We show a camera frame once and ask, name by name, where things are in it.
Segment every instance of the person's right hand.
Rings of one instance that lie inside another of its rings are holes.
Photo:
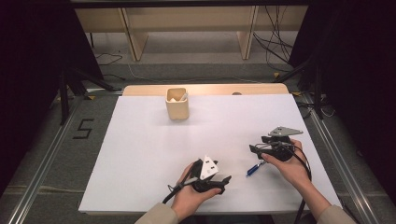
[[[290,139],[290,141],[296,146],[294,153],[300,157],[302,161],[306,162],[305,156],[301,151],[303,150],[301,142],[294,139]],[[277,158],[271,155],[262,153],[262,158],[268,163],[273,164],[280,171],[283,177],[285,177],[285,179],[289,181],[295,188],[298,188],[303,183],[310,182],[305,168],[294,156],[288,161],[279,161]]]

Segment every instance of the floor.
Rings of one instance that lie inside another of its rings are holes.
[[[271,33],[260,32],[269,39]],[[293,44],[295,32],[283,32],[282,39]],[[268,82],[275,73],[291,67],[270,55],[254,40],[250,57],[242,60],[236,34],[152,33],[141,61],[133,62],[123,34],[93,34],[92,49],[101,64],[105,81],[119,87],[129,84]],[[282,57],[287,53],[273,47]],[[286,81],[290,92],[298,91],[298,77]],[[89,90],[97,88],[85,83]],[[0,223],[133,223],[138,216],[87,216],[78,212],[106,134],[117,93],[70,94],[73,119],[60,126],[58,99],[47,115],[32,148],[0,199]],[[309,93],[296,102],[310,103]],[[323,107],[324,120],[301,107],[305,124],[345,209],[359,223],[395,223],[396,208],[359,155],[342,121],[331,106]],[[93,130],[90,138],[78,139],[81,122]],[[275,224],[291,223],[295,214],[274,214]]]

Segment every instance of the cable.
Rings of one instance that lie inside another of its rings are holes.
[[[297,107],[304,107],[306,109],[308,109],[308,112],[306,113],[306,115],[303,115],[303,119],[307,119],[309,117],[311,117],[311,113],[312,111],[315,109],[315,105],[314,104],[307,104],[307,103],[302,103],[302,102],[297,102]]]
[[[309,165],[308,158],[305,156],[304,152],[299,147],[297,147],[295,145],[293,145],[293,147],[299,149],[301,151],[301,153],[303,153],[303,156],[305,157],[305,160],[306,160],[306,164],[299,156],[297,156],[297,154],[294,153],[294,151],[291,151],[288,147],[285,147],[285,149],[288,152],[290,152],[303,165],[303,167],[306,170],[306,173],[308,174],[309,180],[312,181],[311,166]],[[301,219],[301,215],[303,214],[303,211],[304,211],[304,207],[305,207],[305,200],[302,199],[301,203],[300,203],[300,207],[299,207],[299,209],[297,211],[297,216],[294,219],[294,224],[299,223],[299,221]]]
[[[272,34],[271,34],[271,37],[270,37],[269,40],[263,39],[263,38],[259,37],[256,33],[253,33],[253,36],[256,38],[257,42],[262,46],[263,49],[266,50],[266,52],[265,52],[265,60],[266,60],[266,62],[268,64],[268,66],[270,66],[271,68],[273,68],[275,70],[281,71],[281,72],[289,72],[289,71],[274,67],[270,63],[270,56],[271,55],[275,55],[278,59],[280,59],[284,63],[290,64],[289,63],[290,54],[289,54],[289,51],[288,51],[287,48],[292,48],[292,45],[287,44],[286,42],[284,42],[282,40],[282,38],[280,37],[280,32],[279,32],[279,25],[283,21],[283,16],[284,16],[287,8],[288,7],[285,7],[285,9],[282,12],[281,18],[279,20],[280,7],[277,6],[276,7],[276,20],[274,21],[273,18],[271,17],[271,15],[270,15],[269,11],[268,11],[268,8],[265,7],[265,11],[267,12],[268,18],[270,19],[272,27],[273,27],[273,31],[272,31]],[[277,43],[273,41],[274,37],[277,38]],[[276,44],[276,46],[273,49],[270,49],[270,45],[271,44]],[[282,53],[283,53],[284,57],[281,57],[280,55],[278,55],[278,54],[276,54],[274,52],[274,50],[278,46],[281,47],[281,50],[282,50]]]
[[[110,54],[110,53],[101,53],[99,56],[96,56],[95,58],[98,59],[98,58],[102,57],[103,55],[110,55],[110,56],[113,56],[113,57],[118,57],[118,59],[116,59],[116,60],[114,60],[114,61],[112,61],[110,63],[99,63],[99,65],[109,65],[109,64],[112,64],[112,63],[122,59],[121,55],[119,55],[119,54]]]
[[[117,78],[121,79],[122,81],[125,81],[125,80],[126,80],[125,77],[119,77],[119,76],[116,76],[116,75],[113,75],[113,74],[103,74],[103,76],[117,77]]]
[[[190,167],[189,171],[184,175],[184,177],[183,177],[183,179],[181,180],[180,183],[178,183],[174,187],[171,187],[171,186],[168,185],[168,188],[171,190],[171,192],[168,194],[168,196],[166,196],[163,199],[163,203],[167,203],[173,196],[175,196],[179,191],[181,191],[181,189],[183,189],[184,186],[187,186],[187,185],[191,184],[192,182],[194,182],[196,180],[196,178],[195,179],[190,179],[190,180],[187,180],[187,178],[190,176],[192,168],[199,161],[200,160],[194,162],[194,164]]]
[[[320,110],[324,116],[329,117],[329,118],[331,118],[335,114],[335,110],[333,110],[331,114],[327,114],[327,112],[324,112],[323,108],[321,108]]]

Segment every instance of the pen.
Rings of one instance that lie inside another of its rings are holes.
[[[187,92],[184,93],[184,94],[181,96],[181,98],[180,98],[179,101],[184,101],[184,100],[186,100],[188,95],[189,95],[189,94],[188,94]]]
[[[265,164],[265,160],[260,161],[260,163],[254,165],[252,168],[250,168],[250,169],[247,171],[247,177],[253,175],[253,173],[256,172],[256,171],[259,169],[259,167],[260,167],[261,165],[263,165],[263,164]]]

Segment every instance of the white tabletop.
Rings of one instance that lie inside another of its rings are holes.
[[[290,94],[190,96],[190,117],[170,120],[164,96],[121,96],[79,211],[141,214],[169,194],[184,168],[208,155],[218,175],[231,175],[222,195],[197,214],[271,214],[297,211],[301,196],[271,164],[246,178],[258,162],[248,145],[275,127],[302,130],[313,183],[332,204],[341,205]]]

